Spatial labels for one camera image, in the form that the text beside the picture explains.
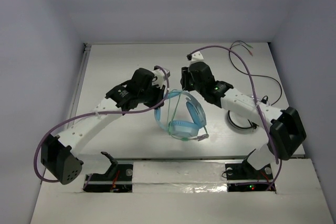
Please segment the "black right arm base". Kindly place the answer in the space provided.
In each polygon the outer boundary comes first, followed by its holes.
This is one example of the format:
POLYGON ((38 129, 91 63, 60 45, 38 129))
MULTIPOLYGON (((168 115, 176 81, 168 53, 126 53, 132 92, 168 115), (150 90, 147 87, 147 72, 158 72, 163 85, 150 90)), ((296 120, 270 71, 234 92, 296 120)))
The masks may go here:
POLYGON ((221 177, 227 181, 229 193, 255 191, 275 193, 277 191, 273 182, 275 175, 270 163, 260 169, 255 169, 244 159, 230 159, 224 164, 221 172, 221 177))

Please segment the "light blue headphones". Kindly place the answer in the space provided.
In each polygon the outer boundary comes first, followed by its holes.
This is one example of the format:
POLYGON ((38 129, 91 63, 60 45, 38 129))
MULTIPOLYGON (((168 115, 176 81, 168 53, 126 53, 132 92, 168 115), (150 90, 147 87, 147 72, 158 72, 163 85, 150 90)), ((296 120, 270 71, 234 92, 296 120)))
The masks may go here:
POLYGON ((167 109, 154 110, 156 123, 163 131, 185 142, 209 138, 206 114, 196 97, 187 91, 173 89, 166 101, 167 109))

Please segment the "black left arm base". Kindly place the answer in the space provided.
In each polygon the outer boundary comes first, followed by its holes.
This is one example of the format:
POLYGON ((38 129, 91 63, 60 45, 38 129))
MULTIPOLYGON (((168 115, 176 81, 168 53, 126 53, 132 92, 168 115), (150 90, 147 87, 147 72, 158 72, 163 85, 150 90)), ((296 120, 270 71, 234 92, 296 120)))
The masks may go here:
POLYGON ((109 161, 110 166, 103 174, 86 175, 82 190, 87 193, 131 193, 132 163, 119 163, 107 152, 101 152, 109 161))

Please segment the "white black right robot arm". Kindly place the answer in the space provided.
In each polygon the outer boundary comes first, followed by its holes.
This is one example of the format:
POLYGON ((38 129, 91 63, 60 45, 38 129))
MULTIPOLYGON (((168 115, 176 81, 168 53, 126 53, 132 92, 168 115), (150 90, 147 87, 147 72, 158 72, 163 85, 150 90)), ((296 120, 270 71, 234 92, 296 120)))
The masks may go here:
POLYGON ((181 86, 186 91, 196 91, 206 102, 231 111, 263 128, 268 142, 253 150, 243 161, 243 174, 255 178, 261 169, 275 161, 289 160, 307 138, 298 111, 292 107, 275 108, 249 97, 233 85, 215 80, 210 67, 196 62, 183 67, 181 86))

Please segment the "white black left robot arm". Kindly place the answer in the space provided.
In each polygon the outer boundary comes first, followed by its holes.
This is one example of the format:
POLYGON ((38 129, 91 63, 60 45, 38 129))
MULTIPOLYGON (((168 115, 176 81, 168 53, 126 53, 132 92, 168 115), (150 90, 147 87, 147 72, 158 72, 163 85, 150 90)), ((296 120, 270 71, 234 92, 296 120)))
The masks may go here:
POLYGON ((78 155, 106 126, 126 114, 161 107, 168 95, 170 71, 155 66, 137 69, 132 78, 108 91, 89 113, 69 118, 50 129, 34 155, 34 171, 44 182, 67 185, 82 171, 78 155))

